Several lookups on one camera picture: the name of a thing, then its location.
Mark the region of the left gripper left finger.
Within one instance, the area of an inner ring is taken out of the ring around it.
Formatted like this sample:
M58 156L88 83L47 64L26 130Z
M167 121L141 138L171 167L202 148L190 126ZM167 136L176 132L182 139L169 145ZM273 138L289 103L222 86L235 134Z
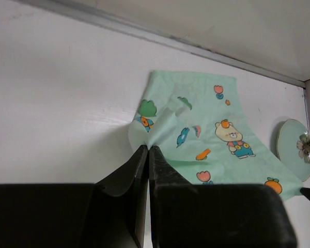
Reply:
M96 184L93 247L143 247L148 187L147 146Z

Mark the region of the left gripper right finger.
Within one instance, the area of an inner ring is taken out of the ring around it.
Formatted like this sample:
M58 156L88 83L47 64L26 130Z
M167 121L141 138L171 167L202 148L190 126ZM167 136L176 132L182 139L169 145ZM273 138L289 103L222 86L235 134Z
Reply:
M158 146L149 150L149 183L153 247L184 247L191 221L183 204L193 186L169 165Z

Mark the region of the green cartoon print cloth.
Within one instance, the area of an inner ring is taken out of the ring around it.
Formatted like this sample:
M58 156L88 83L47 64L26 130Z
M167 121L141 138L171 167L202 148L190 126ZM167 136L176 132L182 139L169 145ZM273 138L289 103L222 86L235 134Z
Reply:
M127 137L133 151L158 146L192 184L264 184L283 200L303 186L247 124L234 77L153 71Z

